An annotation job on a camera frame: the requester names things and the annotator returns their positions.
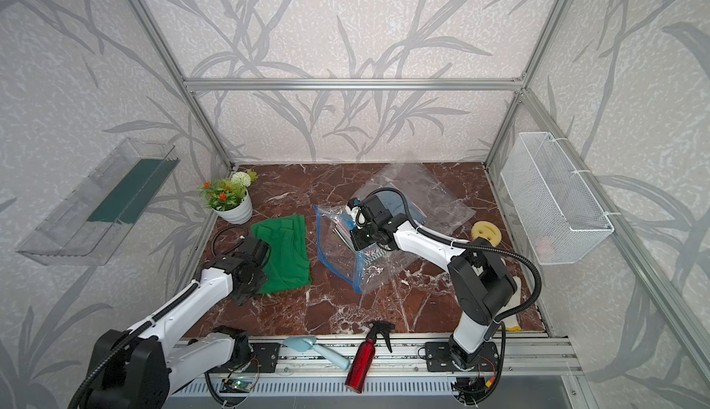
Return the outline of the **clear vacuum bag blue zip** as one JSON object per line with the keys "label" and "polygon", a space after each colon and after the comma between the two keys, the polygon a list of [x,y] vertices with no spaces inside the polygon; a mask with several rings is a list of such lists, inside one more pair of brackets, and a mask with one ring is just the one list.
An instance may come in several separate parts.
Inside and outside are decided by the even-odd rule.
{"label": "clear vacuum bag blue zip", "polygon": [[474,216],[423,164],[390,164],[342,206],[319,206],[319,261],[357,294],[389,283],[417,256],[399,248],[395,231],[417,226],[453,235]]}

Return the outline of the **green tank top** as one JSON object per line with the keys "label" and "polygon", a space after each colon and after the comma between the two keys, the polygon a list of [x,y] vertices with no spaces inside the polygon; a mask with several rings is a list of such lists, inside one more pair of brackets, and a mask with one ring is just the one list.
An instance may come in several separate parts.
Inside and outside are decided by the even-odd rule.
{"label": "green tank top", "polygon": [[256,222],[251,226],[251,232],[270,246],[270,255],[264,266],[267,281],[259,294],[291,291],[312,282],[303,215],[293,214]]}

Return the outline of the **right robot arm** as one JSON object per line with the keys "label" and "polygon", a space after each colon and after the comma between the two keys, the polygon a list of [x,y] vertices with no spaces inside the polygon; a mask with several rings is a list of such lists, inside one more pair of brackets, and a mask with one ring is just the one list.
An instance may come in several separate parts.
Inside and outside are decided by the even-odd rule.
{"label": "right robot arm", "polygon": [[427,228],[414,218],[406,196],[395,188],[377,189],[364,199],[355,197],[346,211],[353,220],[349,235],[356,250],[378,246],[411,253],[449,274],[462,313],[449,339],[451,361],[461,370],[474,368],[484,345],[508,316],[501,309],[518,290],[504,258],[525,267],[530,260],[484,238],[469,242]]}

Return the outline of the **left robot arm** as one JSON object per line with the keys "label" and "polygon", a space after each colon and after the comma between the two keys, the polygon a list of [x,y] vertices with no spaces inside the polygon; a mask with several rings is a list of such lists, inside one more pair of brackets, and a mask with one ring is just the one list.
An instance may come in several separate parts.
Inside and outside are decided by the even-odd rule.
{"label": "left robot arm", "polygon": [[71,408],[160,408],[174,393],[214,368],[244,368],[255,355],[246,331],[220,326],[203,339],[179,340],[225,298],[243,305],[266,283],[271,247],[245,237],[207,262],[199,279],[125,331],[111,329],[94,344]]}

